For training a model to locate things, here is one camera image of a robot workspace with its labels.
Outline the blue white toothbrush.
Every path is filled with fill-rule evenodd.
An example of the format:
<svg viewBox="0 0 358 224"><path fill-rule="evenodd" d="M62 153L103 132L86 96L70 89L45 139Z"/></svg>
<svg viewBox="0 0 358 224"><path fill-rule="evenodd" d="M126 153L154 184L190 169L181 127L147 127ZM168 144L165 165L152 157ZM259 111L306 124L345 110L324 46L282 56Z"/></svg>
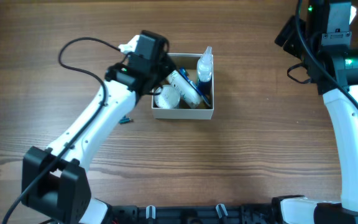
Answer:
<svg viewBox="0 0 358 224"><path fill-rule="evenodd" d="M196 84L188 78L189 73L186 71L184 67L179 68L180 75L190 84L190 86L197 92L197 94L203 99L204 103L211 107L211 103L209 102L208 97L196 86Z"/></svg>

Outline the cotton swab tub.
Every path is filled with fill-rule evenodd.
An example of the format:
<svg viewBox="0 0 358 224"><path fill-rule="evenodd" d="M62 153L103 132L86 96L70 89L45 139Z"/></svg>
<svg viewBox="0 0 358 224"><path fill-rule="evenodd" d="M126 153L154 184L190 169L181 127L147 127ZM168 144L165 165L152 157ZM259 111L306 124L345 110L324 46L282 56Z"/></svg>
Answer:
<svg viewBox="0 0 358 224"><path fill-rule="evenodd" d="M154 95L154 103L161 109L176 109L180 104L181 96L175 87L163 85L158 87Z"/></svg>

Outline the white leaf-print tube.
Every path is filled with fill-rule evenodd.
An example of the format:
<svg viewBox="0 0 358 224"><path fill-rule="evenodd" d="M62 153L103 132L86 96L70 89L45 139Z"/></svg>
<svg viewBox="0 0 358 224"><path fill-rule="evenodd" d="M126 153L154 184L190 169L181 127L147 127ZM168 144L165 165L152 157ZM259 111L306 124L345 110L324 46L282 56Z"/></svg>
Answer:
<svg viewBox="0 0 358 224"><path fill-rule="evenodd" d="M195 109L200 105L201 97L178 71L174 70L167 76L166 80L179 92L182 100L184 100L190 108Z"/></svg>

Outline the clear spray bottle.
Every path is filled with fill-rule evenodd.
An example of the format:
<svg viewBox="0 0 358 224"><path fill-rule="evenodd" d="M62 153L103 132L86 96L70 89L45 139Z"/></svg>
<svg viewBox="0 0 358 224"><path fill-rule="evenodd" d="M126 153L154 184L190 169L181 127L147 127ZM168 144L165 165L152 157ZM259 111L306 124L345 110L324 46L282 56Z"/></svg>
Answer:
<svg viewBox="0 0 358 224"><path fill-rule="evenodd" d="M204 54L197 63L197 87L199 90L208 95L211 89L211 80L213 76L213 48L207 46Z"/></svg>

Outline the blue disposable razor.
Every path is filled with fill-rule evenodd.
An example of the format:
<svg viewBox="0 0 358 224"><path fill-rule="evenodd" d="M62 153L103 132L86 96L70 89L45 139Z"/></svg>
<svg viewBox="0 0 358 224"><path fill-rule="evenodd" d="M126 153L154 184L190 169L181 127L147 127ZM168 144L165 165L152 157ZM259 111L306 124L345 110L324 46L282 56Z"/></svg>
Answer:
<svg viewBox="0 0 358 224"><path fill-rule="evenodd" d="M133 119L126 116L124 116L122 119L119 120L119 124L127 124L131 122L133 122Z"/></svg>

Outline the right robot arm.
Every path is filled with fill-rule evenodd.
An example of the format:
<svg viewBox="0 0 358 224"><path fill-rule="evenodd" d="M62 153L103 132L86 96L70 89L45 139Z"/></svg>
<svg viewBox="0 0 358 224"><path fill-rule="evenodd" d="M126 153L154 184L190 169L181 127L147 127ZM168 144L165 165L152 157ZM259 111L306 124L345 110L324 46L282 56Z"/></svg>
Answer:
<svg viewBox="0 0 358 224"><path fill-rule="evenodd" d="M306 20L296 12L275 43L300 60L323 97L333 124L341 166L341 199L324 202L302 195L272 200L277 223L358 223L358 49L350 25L350 1L310 1Z"/></svg>

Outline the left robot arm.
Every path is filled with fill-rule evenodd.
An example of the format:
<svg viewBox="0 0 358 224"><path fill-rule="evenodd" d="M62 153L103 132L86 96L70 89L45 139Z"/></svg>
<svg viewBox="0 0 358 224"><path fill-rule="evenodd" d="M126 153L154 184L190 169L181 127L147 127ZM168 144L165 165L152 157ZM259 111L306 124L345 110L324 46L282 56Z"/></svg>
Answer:
<svg viewBox="0 0 358 224"><path fill-rule="evenodd" d="M118 49L125 57L110 66L95 98L45 149L32 146L22 161L22 203L54 223L112 223L111 206L91 196L87 171L114 127L176 66L169 41L143 30Z"/></svg>

